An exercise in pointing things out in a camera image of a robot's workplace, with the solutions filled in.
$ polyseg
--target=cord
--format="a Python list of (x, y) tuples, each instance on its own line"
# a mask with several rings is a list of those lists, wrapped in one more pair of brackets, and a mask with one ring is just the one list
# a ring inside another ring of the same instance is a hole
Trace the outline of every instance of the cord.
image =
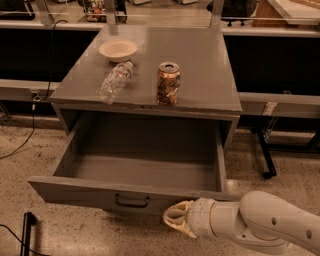
[[(6, 228), (23, 246), (26, 246), (26, 245), (20, 240), (20, 238), (19, 238), (8, 226), (6, 226), (6, 225), (4, 225), (4, 224), (0, 224), (0, 227)], [(36, 254), (36, 255), (40, 255), (40, 256), (50, 256), (50, 255), (47, 255), (47, 254), (38, 253), (38, 252), (36, 252), (36, 251), (34, 251), (34, 250), (31, 250), (31, 249), (29, 249), (29, 251), (32, 252), (32, 253), (34, 253), (34, 254)]]
[(50, 36), (50, 40), (51, 40), (51, 67), (50, 67), (50, 76), (49, 76), (49, 83), (48, 83), (48, 88), (47, 88), (47, 92), (46, 95), (44, 96), (43, 99), (41, 99), (40, 101), (44, 101), (48, 98), (49, 96), (49, 92), (50, 92), (50, 86), (51, 86), (51, 82), (52, 82), (52, 74), (53, 74), (53, 61), (54, 61), (54, 41), (53, 41), (53, 32), (56, 29), (56, 26), (58, 23), (60, 22), (68, 22), (67, 20), (58, 20), (57, 22), (54, 23), (52, 30), (51, 30), (51, 36)]
[(10, 154), (5, 155), (5, 156), (1, 156), (1, 157), (0, 157), (0, 160), (5, 159), (5, 158), (7, 158), (7, 157), (10, 157), (10, 156), (14, 155), (14, 153), (16, 153), (20, 148), (22, 148), (25, 144), (27, 144), (27, 142), (29, 141), (29, 139), (31, 138), (31, 136), (33, 135), (34, 130), (35, 130), (35, 124), (34, 124), (34, 111), (35, 111), (35, 108), (36, 108), (36, 105), (35, 105), (35, 102), (33, 102), (33, 104), (32, 104), (32, 132), (30, 133), (30, 135), (28, 136), (28, 138), (25, 140), (24, 143), (22, 143), (21, 146), (19, 146), (18, 148), (16, 148), (16, 149), (15, 149), (14, 151), (12, 151)]

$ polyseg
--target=aluminum can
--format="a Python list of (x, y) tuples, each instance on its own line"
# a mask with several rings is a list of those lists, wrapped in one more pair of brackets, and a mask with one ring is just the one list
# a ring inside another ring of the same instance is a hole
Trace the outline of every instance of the aluminum can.
[(180, 69), (176, 63), (163, 62), (158, 69), (157, 99), (160, 105), (172, 106), (177, 103), (180, 88)]

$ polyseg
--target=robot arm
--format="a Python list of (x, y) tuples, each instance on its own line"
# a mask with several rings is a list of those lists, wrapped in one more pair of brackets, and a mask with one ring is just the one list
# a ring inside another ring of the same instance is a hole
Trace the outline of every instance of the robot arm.
[(240, 202), (184, 201), (163, 218), (194, 238), (225, 237), (271, 255), (285, 253), (294, 243), (320, 255), (320, 217), (265, 192), (250, 192)]

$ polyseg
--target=electrical outlet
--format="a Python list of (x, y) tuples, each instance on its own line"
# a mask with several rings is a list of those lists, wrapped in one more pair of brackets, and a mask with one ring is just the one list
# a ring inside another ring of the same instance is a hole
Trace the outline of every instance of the electrical outlet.
[(30, 89), (30, 93), (33, 101), (40, 101), (40, 90)]
[(262, 111), (263, 116), (272, 116), (274, 109), (278, 106), (278, 102), (267, 102)]

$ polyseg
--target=open drawer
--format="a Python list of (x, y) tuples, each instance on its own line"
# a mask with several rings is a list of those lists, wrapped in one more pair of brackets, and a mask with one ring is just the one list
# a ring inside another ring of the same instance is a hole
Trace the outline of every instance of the open drawer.
[(219, 121), (84, 111), (53, 176), (30, 177), (48, 203), (162, 214), (225, 194)]

